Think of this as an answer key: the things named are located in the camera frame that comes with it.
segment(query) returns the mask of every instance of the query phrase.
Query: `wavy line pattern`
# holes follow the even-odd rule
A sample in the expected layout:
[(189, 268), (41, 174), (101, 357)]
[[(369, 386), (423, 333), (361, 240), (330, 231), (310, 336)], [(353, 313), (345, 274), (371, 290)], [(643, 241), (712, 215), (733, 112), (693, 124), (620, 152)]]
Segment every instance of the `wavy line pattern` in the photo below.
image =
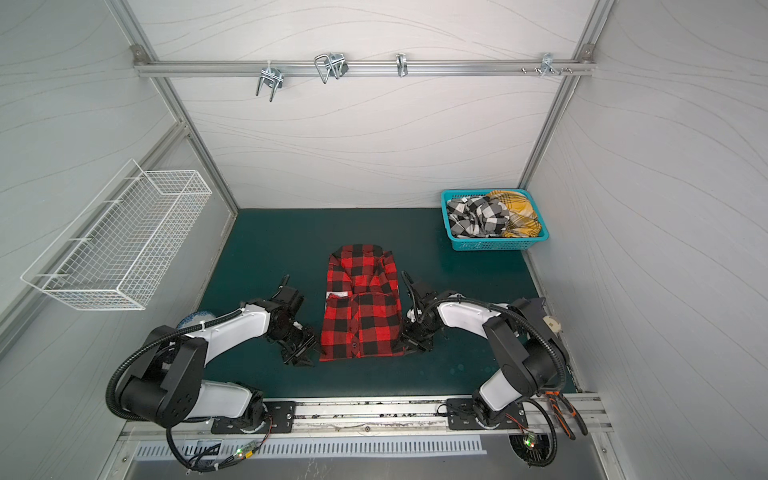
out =
[(253, 84), (174, 82), (244, 208), (436, 207), (447, 188), (514, 186), (557, 88), (531, 78), (302, 80), (269, 103)]
[[(0, 35), (1, 312), (24, 288), (21, 272), (174, 119), (133, 72), (103, 0), (7, 2)], [(188, 144), (164, 162), (203, 170)], [(214, 263), (200, 252), (218, 251), (228, 220), (212, 196), (143, 312), (81, 313), (55, 301), (41, 308), (0, 361), (0, 411), (12, 412), (2, 419), (0, 476), (98, 476), (122, 427), (104, 407), (109, 375), (158, 319), (194, 308)], [(29, 445), (46, 454), (30, 456)]]
[(129, 0), (164, 60), (570, 58), (592, 0)]
[(628, 478), (768, 475), (761, 22), (618, 2), (531, 182), (551, 233), (531, 260)]

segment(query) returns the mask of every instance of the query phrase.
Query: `orange and black handle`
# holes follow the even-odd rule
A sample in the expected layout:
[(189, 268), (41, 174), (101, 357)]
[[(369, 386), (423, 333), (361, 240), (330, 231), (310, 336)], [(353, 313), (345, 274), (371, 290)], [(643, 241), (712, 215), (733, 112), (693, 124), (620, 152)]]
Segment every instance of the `orange and black handle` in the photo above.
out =
[(571, 413), (571, 416), (576, 420), (576, 425), (578, 425), (578, 429), (581, 431), (581, 434), (587, 435), (589, 431), (587, 430), (587, 424), (584, 423), (584, 419), (581, 417), (581, 413), (578, 412), (570, 400), (565, 398), (565, 395), (560, 392), (558, 392), (556, 395), (560, 401), (563, 402), (565, 408), (568, 409), (568, 411)]
[(547, 400), (549, 400), (549, 405), (552, 407), (554, 417), (560, 423), (560, 427), (563, 428), (565, 435), (567, 435), (571, 440), (575, 440), (576, 435), (574, 435), (573, 431), (571, 431), (571, 427), (569, 427), (565, 422), (565, 417), (563, 417), (563, 413), (560, 411), (560, 407), (558, 407), (559, 392), (545, 392), (544, 395), (547, 397)]

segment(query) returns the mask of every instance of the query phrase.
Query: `black mounting plate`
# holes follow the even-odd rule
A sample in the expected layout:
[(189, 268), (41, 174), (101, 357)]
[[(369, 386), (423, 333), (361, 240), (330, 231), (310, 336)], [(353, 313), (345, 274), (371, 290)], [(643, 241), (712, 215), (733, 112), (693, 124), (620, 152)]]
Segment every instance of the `black mounting plate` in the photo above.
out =
[[(293, 428), (293, 414), (296, 411), (296, 402), (264, 402), (267, 415), (272, 417), (272, 433), (290, 433)], [(244, 432), (238, 429), (232, 423), (234, 419), (218, 417), (214, 419), (214, 424), (210, 427), (210, 432), (214, 435), (226, 435), (227, 433), (266, 433), (269, 425), (262, 425), (255, 432)]]
[(480, 424), (472, 415), (460, 415), (454, 412), (472, 412), (472, 399), (447, 399), (445, 404), (449, 407), (448, 428), (451, 430), (517, 430), (518, 424), (508, 419), (505, 413), (520, 422), (524, 427), (528, 426), (528, 420), (525, 418), (525, 410), (521, 406), (511, 403), (500, 415), (502, 420), (496, 427), (485, 427)]

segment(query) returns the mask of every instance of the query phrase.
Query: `green table surface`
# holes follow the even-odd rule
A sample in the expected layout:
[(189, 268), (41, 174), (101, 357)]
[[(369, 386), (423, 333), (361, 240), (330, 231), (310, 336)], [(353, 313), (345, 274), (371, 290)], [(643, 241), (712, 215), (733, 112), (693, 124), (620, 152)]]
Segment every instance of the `green table surface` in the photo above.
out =
[[(538, 296), (519, 251), (454, 251), (440, 209), (241, 210), (200, 310), (220, 315), (243, 300), (269, 298), (289, 273), (289, 285), (306, 297), (296, 320), (319, 333), (328, 257), (351, 243), (391, 250), (398, 270), (438, 291), (492, 302)], [(402, 285), (400, 297), (408, 309)], [(438, 334), (429, 353), (313, 359), (314, 367), (285, 366), (277, 344), (250, 339), (212, 360), (205, 378), (245, 383), (268, 398), (455, 395), (472, 393), (498, 368), (488, 340), (461, 329)], [(565, 391), (574, 391), (570, 382)]]

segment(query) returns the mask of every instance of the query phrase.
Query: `white wire basket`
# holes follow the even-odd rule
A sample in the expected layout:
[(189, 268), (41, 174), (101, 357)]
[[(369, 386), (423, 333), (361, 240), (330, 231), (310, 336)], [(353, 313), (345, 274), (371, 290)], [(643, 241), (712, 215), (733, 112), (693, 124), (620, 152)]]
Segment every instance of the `white wire basket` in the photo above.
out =
[[(77, 310), (144, 310), (211, 192), (195, 170), (138, 167), (136, 176), (123, 180), (127, 186), (104, 200), (89, 226), (82, 217), (92, 214), (99, 197), (22, 280)], [(63, 253), (52, 257), (52, 251)]]

